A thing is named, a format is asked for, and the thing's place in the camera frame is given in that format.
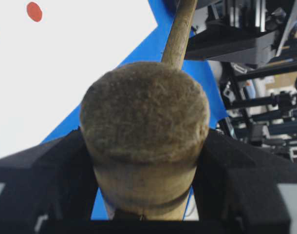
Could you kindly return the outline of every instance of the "wooden handle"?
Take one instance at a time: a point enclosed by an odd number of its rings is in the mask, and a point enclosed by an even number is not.
[[[162,62],[181,69],[197,0],[180,0]]]

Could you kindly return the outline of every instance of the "machinery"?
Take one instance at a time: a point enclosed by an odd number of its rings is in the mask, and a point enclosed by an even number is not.
[[[0,181],[0,233],[287,234],[297,225],[282,196],[284,184],[297,183],[297,164],[214,130],[192,183],[200,221],[139,221],[120,211],[91,221],[98,185],[80,129],[0,159]]]
[[[177,1],[166,2],[176,9]],[[145,221],[121,210],[111,221],[91,220],[98,184],[79,128],[0,159],[0,233],[297,234],[297,150],[289,148],[297,140],[297,95],[248,99],[241,85],[297,71],[297,60],[265,66],[283,56],[297,0],[207,0],[198,2],[201,7],[208,7],[207,29],[190,38],[185,59],[223,62],[222,97],[226,109],[240,115],[209,130],[197,161],[192,187],[200,221]],[[255,116],[246,110],[269,104],[279,109]],[[277,118],[284,123],[259,123]],[[282,133],[293,138],[264,137]]]

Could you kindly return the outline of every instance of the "blue surface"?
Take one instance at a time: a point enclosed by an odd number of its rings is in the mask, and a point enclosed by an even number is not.
[[[149,4],[154,13],[158,27],[124,60],[119,66],[136,61],[160,61],[164,51],[167,38],[171,29],[173,15],[167,11],[161,0],[149,0]],[[217,121],[227,116],[224,105],[220,99],[217,85],[207,62],[184,61],[183,68],[198,81],[205,90],[210,105],[210,123],[211,128],[216,128]],[[43,142],[62,137],[75,130],[79,126],[80,105],[77,106],[66,118],[59,124]],[[105,210],[99,208],[102,204],[101,196],[97,196],[93,208],[92,218],[107,218]]]

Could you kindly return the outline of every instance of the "wooden mallet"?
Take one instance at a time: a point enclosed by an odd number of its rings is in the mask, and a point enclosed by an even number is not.
[[[85,94],[81,131],[108,207],[146,219],[182,220],[209,107],[181,71],[197,0],[181,0],[162,62],[106,73]]]

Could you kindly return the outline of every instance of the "red dot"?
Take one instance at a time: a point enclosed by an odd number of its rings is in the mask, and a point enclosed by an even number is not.
[[[37,5],[37,3],[30,2],[30,3],[27,5],[26,10],[27,10],[27,14],[28,14],[28,16],[29,16],[33,21],[36,21],[36,22],[41,21],[41,18],[42,18],[42,11],[41,11],[40,7]]]

